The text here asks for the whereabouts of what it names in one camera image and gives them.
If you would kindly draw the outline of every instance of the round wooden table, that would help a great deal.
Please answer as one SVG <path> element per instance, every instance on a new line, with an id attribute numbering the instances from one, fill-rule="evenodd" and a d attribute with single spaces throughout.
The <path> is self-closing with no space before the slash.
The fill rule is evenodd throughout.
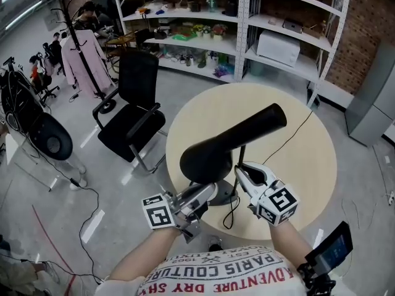
<path id="1" fill-rule="evenodd" d="M 216 86 L 191 99 L 175 117 L 166 144 L 168 172 L 177 192 L 189 184 L 180 169 L 181 155 L 189 146 L 220 134 L 272 103 L 284 110 L 288 124 L 247 145 L 244 161 L 258 163 L 263 163 L 281 147 L 306 120 L 311 112 L 306 105 L 283 91 L 252 83 Z M 239 149 L 233 151 L 234 164 L 238 157 Z M 290 183 L 301 198 L 298 211 L 290 219 L 296 229 L 302 229 L 321 214 L 335 187 L 337 164 L 332 140 L 314 113 L 266 165 L 284 183 Z M 225 179 L 233 184 L 234 171 L 231 170 Z M 202 220 L 232 236 L 249 240 L 270 239 L 267 222 L 258 220 L 247 208 L 249 196 L 240 186 L 238 192 L 241 203 L 230 230 L 222 224 L 230 205 L 209 207 Z"/>

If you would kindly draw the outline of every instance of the refrigerator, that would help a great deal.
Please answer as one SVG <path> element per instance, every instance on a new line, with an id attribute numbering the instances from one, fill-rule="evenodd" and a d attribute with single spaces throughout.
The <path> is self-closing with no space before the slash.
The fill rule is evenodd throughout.
<path id="1" fill-rule="evenodd" d="M 382 41 L 372 66 L 346 110 L 350 137 L 372 146 L 395 120 L 395 47 Z"/>

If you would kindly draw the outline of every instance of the baseboard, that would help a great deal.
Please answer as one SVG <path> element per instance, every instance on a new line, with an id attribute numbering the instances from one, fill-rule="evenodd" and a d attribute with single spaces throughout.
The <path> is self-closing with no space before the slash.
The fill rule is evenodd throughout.
<path id="1" fill-rule="evenodd" d="M 338 86 L 324 81 L 318 90 L 318 95 L 322 102 L 345 112 L 354 96 L 351 93 L 339 88 Z M 382 137 L 395 147 L 395 125 L 391 124 Z"/>

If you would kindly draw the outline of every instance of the white microwave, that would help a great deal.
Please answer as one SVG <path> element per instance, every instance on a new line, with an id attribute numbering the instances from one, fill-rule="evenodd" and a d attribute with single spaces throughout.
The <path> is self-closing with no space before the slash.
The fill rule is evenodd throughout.
<path id="1" fill-rule="evenodd" d="M 264 30 L 259 36 L 257 55 L 295 67 L 301 45 L 297 39 Z"/>

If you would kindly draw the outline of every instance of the power outlet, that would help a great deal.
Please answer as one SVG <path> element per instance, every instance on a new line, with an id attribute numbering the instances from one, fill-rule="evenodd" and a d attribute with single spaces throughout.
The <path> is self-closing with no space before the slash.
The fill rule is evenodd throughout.
<path id="1" fill-rule="evenodd" d="M 392 205 L 394 200 L 395 200 L 395 193 L 394 193 L 394 191 L 391 191 L 391 194 L 388 197 L 388 204 Z"/>

